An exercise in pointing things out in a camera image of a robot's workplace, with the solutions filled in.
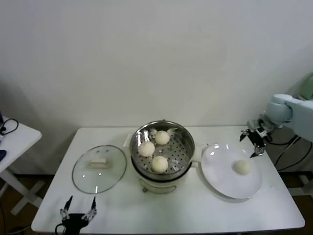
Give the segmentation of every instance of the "small white table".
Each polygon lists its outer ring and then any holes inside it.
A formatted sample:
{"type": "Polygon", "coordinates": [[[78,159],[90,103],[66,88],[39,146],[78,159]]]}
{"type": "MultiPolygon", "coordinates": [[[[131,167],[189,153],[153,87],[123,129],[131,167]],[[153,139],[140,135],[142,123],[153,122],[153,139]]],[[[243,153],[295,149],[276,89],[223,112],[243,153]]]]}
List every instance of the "small white table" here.
{"type": "MultiPolygon", "coordinates": [[[[16,123],[9,121],[6,123],[7,131],[14,129],[16,123]]],[[[13,187],[16,191],[21,193],[24,198],[12,209],[11,213],[16,215],[28,202],[34,206],[40,206],[42,199],[35,195],[35,193],[45,184],[39,181],[31,190],[28,190],[22,185],[18,179],[7,170],[7,168],[32,145],[34,145],[40,138],[41,133],[33,128],[19,124],[18,128],[5,135],[0,143],[0,149],[6,150],[6,156],[0,161],[0,177],[6,181],[6,184],[0,190],[0,197],[3,195],[8,185],[13,187]]]]}
{"type": "MultiPolygon", "coordinates": [[[[265,153],[256,159],[263,175],[261,189],[250,199],[226,198],[201,178],[199,168],[190,168],[183,185],[169,194],[143,193],[123,148],[129,133],[137,128],[79,129],[34,218],[32,230],[53,233],[61,222],[60,209],[73,195],[69,213],[85,213],[94,195],[80,192],[72,183],[72,169],[87,150],[111,144],[122,148],[128,165],[113,188],[96,195],[97,216],[81,230],[83,234],[194,234],[235,233],[300,228],[305,221],[265,153]]],[[[238,142],[243,127],[187,127],[196,143],[238,142]]],[[[245,149],[253,151],[248,138],[245,149]]]]}

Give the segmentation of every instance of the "pot handle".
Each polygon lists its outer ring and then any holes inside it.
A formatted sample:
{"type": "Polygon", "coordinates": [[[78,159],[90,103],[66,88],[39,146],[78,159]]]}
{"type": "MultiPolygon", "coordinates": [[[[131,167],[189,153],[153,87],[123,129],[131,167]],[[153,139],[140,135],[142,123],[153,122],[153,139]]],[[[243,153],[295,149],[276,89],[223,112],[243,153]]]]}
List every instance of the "pot handle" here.
{"type": "Polygon", "coordinates": [[[191,167],[198,167],[199,163],[201,163],[202,158],[202,147],[199,144],[195,145],[195,152],[190,161],[192,162],[191,167]]]}
{"type": "Polygon", "coordinates": [[[123,144],[123,147],[125,148],[129,148],[130,144],[131,144],[131,139],[132,139],[132,134],[128,134],[124,144],[123,144]]]}

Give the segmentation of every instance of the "stainless steel steamer basket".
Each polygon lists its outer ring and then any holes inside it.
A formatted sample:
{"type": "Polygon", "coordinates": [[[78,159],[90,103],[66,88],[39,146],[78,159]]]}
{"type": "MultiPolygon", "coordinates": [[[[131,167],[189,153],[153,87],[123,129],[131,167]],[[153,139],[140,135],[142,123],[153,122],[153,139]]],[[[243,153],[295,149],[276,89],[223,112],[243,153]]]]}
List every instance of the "stainless steel steamer basket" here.
{"type": "Polygon", "coordinates": [[[169,182],[185,174],[191,166],[191,158],[195,152],[195,143],[191,134],[183,126],[171,121],[153,121],[140,127],[133,135],[130,143],[132,162],[135,169],[143,177],[156,182],[169,182]],[[167,131],[170,141],[166,145],[155,142],[157,131],[167,131]],[[139,154],[139,146],[151,141],[156,149],[152,156],[143,157],[139,154]],[[162,174],[151,170],[152,159],[164,156],[169,163],[168,169],[162,174]]]}

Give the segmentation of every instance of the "steamed bun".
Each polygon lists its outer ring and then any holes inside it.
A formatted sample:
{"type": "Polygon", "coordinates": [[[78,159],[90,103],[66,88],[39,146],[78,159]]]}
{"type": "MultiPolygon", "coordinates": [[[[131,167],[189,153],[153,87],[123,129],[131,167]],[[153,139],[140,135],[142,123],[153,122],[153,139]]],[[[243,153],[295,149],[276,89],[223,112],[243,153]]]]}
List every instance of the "steamed bun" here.
{"type": "Polygon", "coordinates": [[[170,135],[166,131],[158,131],[156,133],[155,141],[157,144],[165,145],[170,141],[170,135]]]}
{"type": "Polygon", "coordinates": [[[235,170],[242,175],[248,175],[251,172],[251,163],[247,160],[238,160],[234,164],[235,170]]]}
{"type": "Polygon", "coordinates": [[[168,162],[165,157],[157,156],[152,159],[151,170],[155,173],[162,174],[168,168],[168,162]]]}
{"type": "Polygon", "coordinates": [[[151,156],[155,151],[155,145],[150,141],[144,142],[139,146],[139,154],[143,157],[151,156]]]}

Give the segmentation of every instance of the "floor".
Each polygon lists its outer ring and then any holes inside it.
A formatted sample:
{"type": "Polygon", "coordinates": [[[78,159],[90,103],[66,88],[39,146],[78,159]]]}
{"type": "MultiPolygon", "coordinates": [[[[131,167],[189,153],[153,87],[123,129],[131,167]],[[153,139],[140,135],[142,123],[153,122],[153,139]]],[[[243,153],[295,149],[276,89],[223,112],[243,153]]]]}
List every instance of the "floor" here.
{"type": "MultiPolygon", "coordinates": [[[[52,177],[18,177],[19,181],[22,182],[27,188],[32,188],[38,180],[45,181],[44,187],[37,193],[41,198],[45,196],[49,185],[52,181],[52,177]]],[[[301,187],[302,183],[295,175],[283,174],[282,178],[287,187],[301,187]]],[[[17,226],[24,228],[30,225],[33,218],[35,217],[37,208],[32,204],[27,206],[17,215],[13,216],[10,211],[14,205],[22,199],[22,196],[16,192],[13,188],[8,187],[4,195],[0,198],[0,202],[3,206],[5,216],[5,226],[7,233],[16,232],[17,226]]],[[[302,229],[289,230],[289,231],[277,231],[277,232],[266,232],[266,233],[248,233],[248,234],[260,234],[260,235],[312,235],[313,234],[313,200],[309,196],[294,197],[294,200],[299,207],[302,215],[306,220],[306,226],[302,229]]],[[[2,215],[0,215],[0,235],[3,234],[3,221],[2,215]]],[[[39,235],[36,232],[31,231],[30,228],[26,229],[24,233],[18,233],[15,235],[39,235]]]]}

